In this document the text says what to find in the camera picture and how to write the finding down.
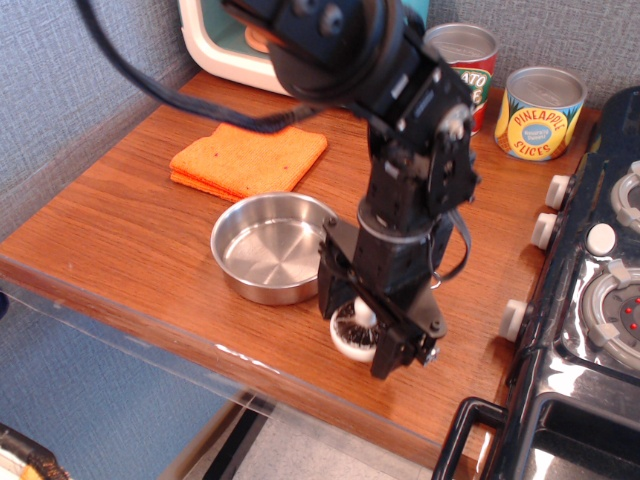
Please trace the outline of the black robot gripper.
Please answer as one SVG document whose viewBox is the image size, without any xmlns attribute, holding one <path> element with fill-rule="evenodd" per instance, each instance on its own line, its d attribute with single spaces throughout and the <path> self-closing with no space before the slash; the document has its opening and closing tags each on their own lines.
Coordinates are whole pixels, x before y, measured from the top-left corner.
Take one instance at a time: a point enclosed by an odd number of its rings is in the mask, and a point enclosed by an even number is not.
<svg viewBox="0 0 640 480">
<path fill-rule="evenodd" d="M 321 243 L 318 304 L 324 320 L 361 297 L 384 324 L 371 375 L 386 379 L 412 362 L 426 365 L 447 332 L 432 288 L 448 243 L 448 223 L 401 236 L 332 220 Z"/>
</svg>

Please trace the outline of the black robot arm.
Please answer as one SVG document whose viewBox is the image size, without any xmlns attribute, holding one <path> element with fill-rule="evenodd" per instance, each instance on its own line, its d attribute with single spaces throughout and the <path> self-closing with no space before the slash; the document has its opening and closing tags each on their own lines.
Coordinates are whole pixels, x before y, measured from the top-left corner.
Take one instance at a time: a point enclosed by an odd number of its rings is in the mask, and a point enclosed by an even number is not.
<svg viewBox="0 0 640 480">
<path fill-rule="evenodd" d="M 324 225 L 324 317 L 362 302 L 376 327 L 371 373 L 430 360 L 447 330 L 432 285 L 458 208 L 479 178 L 471 93 L 399 1 L 227 1 L 262 34 L 276 77 L 313 107 L 343 107 L 368 126 L 371 173 L 356 225 Z"/>
</svg>

